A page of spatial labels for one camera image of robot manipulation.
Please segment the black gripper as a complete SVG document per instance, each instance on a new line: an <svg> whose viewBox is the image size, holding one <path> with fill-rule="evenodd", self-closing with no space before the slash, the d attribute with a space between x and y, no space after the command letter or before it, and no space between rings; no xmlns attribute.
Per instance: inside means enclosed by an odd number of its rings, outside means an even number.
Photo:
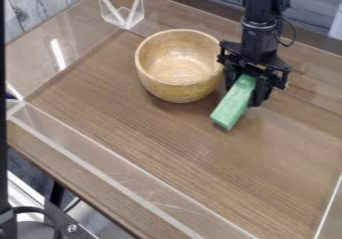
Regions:
<svg viewBox="0 0 342 239"><path fill-rule="evenodd" d="M291 68L276 53L260 58L247 57L240 52L240 43L225 40L219 42L219 47L217 62L224 66L225 90L231 89L241 74L257 78L249 106L259 107L268 99L273 87L280 90L287 88Z"/></svg>

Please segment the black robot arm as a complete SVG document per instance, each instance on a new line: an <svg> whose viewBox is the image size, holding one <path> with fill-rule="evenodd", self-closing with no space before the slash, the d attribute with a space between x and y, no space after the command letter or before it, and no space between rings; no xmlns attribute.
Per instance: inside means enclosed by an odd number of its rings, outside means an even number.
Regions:
<svg viewBox="0 0 342 239"><path fill-rule="evenodd" d="M248 106L257 107L268 99L272 89L284 90L291 72L290 65L277 56L277 47L290 47L282 40L283 12L291 0L241 0L244 15L240 18L241 38L239 42L221 40L217 62L224 67L225 89L247 75L255 80Z"/></svg>

